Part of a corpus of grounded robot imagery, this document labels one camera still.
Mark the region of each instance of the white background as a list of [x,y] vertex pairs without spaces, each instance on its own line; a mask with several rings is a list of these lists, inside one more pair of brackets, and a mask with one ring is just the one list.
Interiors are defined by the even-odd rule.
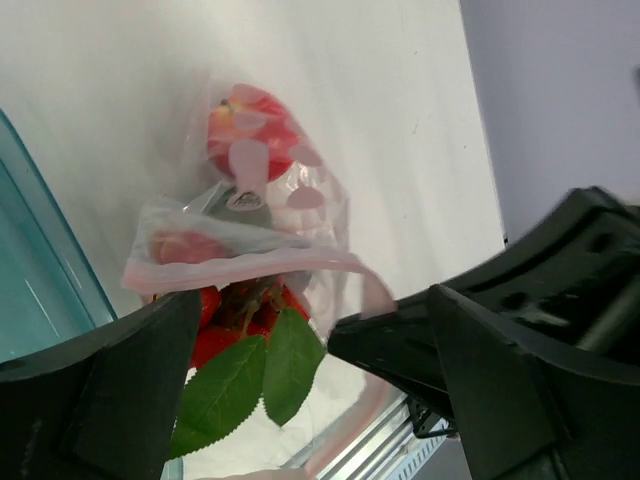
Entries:
[[502,248],[454,0],[4,0],[0,106],[119,314],[138,306],[119,279],[140,206],[204,186],[179,155],[209,75],[290,106],[396,296]]

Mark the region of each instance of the leaf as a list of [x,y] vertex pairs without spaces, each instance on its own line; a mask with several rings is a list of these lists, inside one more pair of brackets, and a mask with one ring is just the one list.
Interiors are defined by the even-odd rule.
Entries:
[[265,359],[265,339],[254,335],[198,370],[182,393],[169,458],[223,439],[251,415],[260,400]]
[[284,309],[271,332],[262,388],[267,415],[279,426],[300,410],[324,354],[324,346],[302,315]]

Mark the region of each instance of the black plastic claw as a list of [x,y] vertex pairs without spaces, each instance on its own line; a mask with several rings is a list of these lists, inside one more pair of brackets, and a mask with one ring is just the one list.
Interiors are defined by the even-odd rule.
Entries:
[[[615,462],[640,471],[626,453],[611,453],[594,469],[603,476],[589,476],[576,453],[599,455],[596,447],[606,445],[596,432],[615,436],[615,428],[597,425],[595,413],[616,408],[615,392],[635,398],[640,369],[623,363],[640,365],[639,320],[638,209],[593,187],[573,190],[500,255],[428,294],[400,300],[397,312],[339,321],[328,351],[420,403],[413,409],[416,431],[426,425],[425,409],[458,427],[474,478],[535,472],[535,478],[600,479]],[[619,384],[618,368],[633,387]],[[595,372],[606,374],[591,378]],[[578,406],[580,395],[587,399]],[[617,413],[601,418],[624,421]],[[640,425],[631,424],[624,435],[636,441]],[[519,473],[508,476],[509,469]]]
[[440,420],[434,412],[427,408],[424,403],[409,397],[407,400],[409,418],[413,426],[413,434],[416,438],[429,438],[431,430]]
[[200,310],[197,292],[169,295],[0,364],[2,478],[158,480]]

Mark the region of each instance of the plastic bag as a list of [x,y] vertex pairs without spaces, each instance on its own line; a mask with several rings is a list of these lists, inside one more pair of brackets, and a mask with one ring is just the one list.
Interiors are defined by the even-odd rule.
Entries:
[[[228,196],[235,187],[215,187]],[[393,299],[378,276],[357,256],[300,235],[192,213],[188,206],[158,199],[142,209],[122,284],[150,299],[283,274],[284,283],[308,309],[321,336],[342,314],[344,273],[362,275],[361,311],[393,310]]]
[[[222,180],[189,205],[161,198],[143,207],[123,285],[150,300],[157,294],[278,276],[310,313],[320,338],[349,307],[364,316],[395,309],[384,283],[349,252],[346,192],[291,113],[274,97],[247,85],[234,87],[227,99],[207,100],[199,107],[203,105],[192,123],[183,162],[187,168],[205,167]],[[360,279],[360,285],[350,281],[354,277]],[[346,291],[351,292],[346,295],[348,300],[361,300],[360,304],[346,306]],[[275,428],[274,435],[289,435],[289,440],[279,437],[269,443],[287,443],[289,450],[268,453],[267,457],[253,453],[252,464],[245,459],[237,468],[220,468],[217,461],[211,469],[206,455],[196,455],[197,460],[186,462],[187,477],[220,477],[279,467],[309,443],[316,454],[305,469],[309,476],[315,476],[368,425],[389,393],[389,386],[379,379],[366,375],[365,380],[357,369],[337,365],[339,361],[332,358],[325,360],[316,375],[317,383],[335,382],[336,368],[341,378],[350,378],[344,370],[349,368],[358,375],[350,384],[363,390],[350,392],[348,404],[334,412],[333,418],[324,418],[320,430],[304,438],[303,445],[294,437],[308,433],[305,425],[316,426],[317,412],[311,418],[314,402],[315,410],[323,414],[331,410],[325,399],[310,395],[306,407],[280,433],[258,409],[230,438],[207,449],[209,457],[218,460],[226,458],[222,451],[225,441],[231,451],[246,448],[256,452],[261,450],[261,442],[255,442],[258,430],[266,435],[269,428]],[[316,449],[315,435],[354,402],[358,408],[349,409],[347,417],[340,418],[344,428],[334,428],[329,440],[323,439]],[[228,458],[223,463],[233,461]]]

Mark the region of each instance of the white wall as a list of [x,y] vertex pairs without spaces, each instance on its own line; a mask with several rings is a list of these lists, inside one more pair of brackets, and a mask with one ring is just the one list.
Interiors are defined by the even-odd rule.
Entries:
[[640,202],[640,2],[461,4],[510,239],[573,187]]
[[120,313],[140,205],[201,186],[177,157],[209,72],[291,106],[351,191],[354,250],[397,295],[500,249],[455,0],[4,0],[0,106]]

